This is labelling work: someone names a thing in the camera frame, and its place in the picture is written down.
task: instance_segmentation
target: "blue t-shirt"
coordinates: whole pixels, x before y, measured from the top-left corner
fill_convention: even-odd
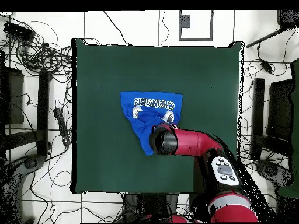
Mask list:
[[[161,122],[178,124],[183,95],[161,92],[121,92],[121,107],[147,156],[152,155],[150,133]]]

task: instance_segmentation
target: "floor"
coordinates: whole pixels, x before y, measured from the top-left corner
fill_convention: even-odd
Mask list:
[[[277,11],[276,10],[215,10],[214,23],[213,23],[213,41],[178,41],[178,21],[179,11],[145,11],[145,12],[107,12],[107,14],[114,21],[116,26],[121,30],[126,42],[138,46],[217,46],[227,47],[232,41],[243,41],[245,45],[249,44],[260,37],[265,36],[275,31],[279,26],[277,25]],[[89,38],[97,39],[101,44],[124,44],[124,41],[112,25],[108,17],[103,12],[34,12],[34,13],[14,13],[12,17],[16,20],[26,22],[32,27],[36,33],[43,36],[45,42],[54,43],[60,47],[67,47],[70,45],[72,38]],[[0,29],[7,21],[4,17],[0,17]],[[275,63],[275,73],[282,74],[285,71],[285,66],[281,63],[292,62],[299,56],[299,34],[296,32],[287,43],[286,55],[284,59],[284,51],[286,42],[291,37],[294,30],[286,31],[285,33],[273,37],[261,44],[260,56],[267,61],[280,62]],[[3,32],[0,33],[0,39],[5,36]],[[269,97],[269,86],[271,82],[280,81],[282,79],[290,79],[291,72],[289,69],[281,76],[271,75],[264,70],[261,70],[260,63],[252,62],[251,67],[247,69],[250,61],[256,59],[257,52],[256,46],[245,48],[244,52],[244,92],[246,92],[251,83],[252,77],[258,76],[265,79],[265,101]],[[14,67],[16,58],[12,56],[11,61],[7,60]],[[21,66],[19,69],[23,70],[24,75],[28,75]],[[57,79],[63,81],[64,76],[58,76]],[[37,77],[25,77],[23,91],[30,95],[31,100],[37,103]],[[50,85],[50,107],[53,109],[63,102],[66,90],[65,83],[52,81]],[[252,105],[252,91],[245,93],[243,96],[243,109],[246,110]],[[264,112],[264,127],[267,126],[267,106],[265,102]],[[71,118],[72,107],[68,105],[69,111],[65,111],[65,120]],[[36,115],[37,109],[32,105],[23,106],[24,112],[27,114],[33,128],[36,128]],[[250,135],[251,129],[251,108],[243,113],[242,119],[242,134]],[[71,127],[71,120],[68,121],[67,128]],[[15,133],[24,131],[23,129],[30,128],[26,119],[22,125],[11,125],[11,130],[7,126],[6,133]],[[53,116],[49,116],[49,141],[52,141],[59,132],[58,124],[55,122]],[[34,153],[35,144],[25,145],[20,148],[12,149],[7,152],[6,157],[11,160],[17,159],[25,154]],[[46,163],[40,170],[36,172],[35,182],[33,186],[34,192],[48,201],[49,206],[44,215],[40,219],[40,223],[50,223],[52,221],[50,215],[55,212],[56,223],[98,223],[101,218],[106,218],[107,221],[112,220],[119,213],[122,206],[122,198],[120,194],[103,193],[103,192],[88,192],[83,195],[74,195],[69,191],[69,182],[71,181],[71,148],[63,154],[59,159],[53,159]],[[53,142],[52,154],[56,155],[64,150],[60,137],[56,138]],[[264,158],[268,156],[269,152],[262,154]],[[275,154],[275,158],[281,162],[281,155]],[[251,161],[245,160],[244,163],[248,164]],[[281,164],[288,167],[288,160],[282,160]],[[250,172],[253,179],[261,189],[262,193],[270,194],[275,197],[274,188],[272,184],[257,174],[254,171],[255,166],[249,165],[248,172]],[[22,206],[24,218],[35,216],[37,223],[40,215],[46,208],[46,203],[39,198],[35,197],[31,191],[30,183],[32,182],[33,175],[30,174],[26,178],[23,186]],[[276,202],[273,198],[266,196],[266,200],[271,207],[275,207]],[[188,195],[181,194],[179,196],[178,212],[183,212],[188,208]]]

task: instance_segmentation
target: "green tablecloth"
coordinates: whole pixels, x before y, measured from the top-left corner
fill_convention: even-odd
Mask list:
[[[183,94],[179,128],[216,134],[236,154],[239,56],[231,48],[77,45],[75,191],[193,192],[193,158],[146,157],[120,92]]]

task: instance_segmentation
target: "robot control buttons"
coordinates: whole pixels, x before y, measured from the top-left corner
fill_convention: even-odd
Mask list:
[[[240,184],[235,170],[228,159],[223,156],[216,156],[211,161],[211,166],[215,179],[228,186],[238,186]]]
[[[224,175],[232,175],[232,169],[229,166],[219,166],[217,171]]]

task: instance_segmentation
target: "red robot arm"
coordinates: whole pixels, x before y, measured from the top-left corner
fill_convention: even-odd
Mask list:
[[[237,172],[221,145],[208,134],[177,129],[173,124],[152,128],[151,148],[160,155],[194,156],[205,175],[207,210],[211,222],[258,222],[250,200],[243,195]]]

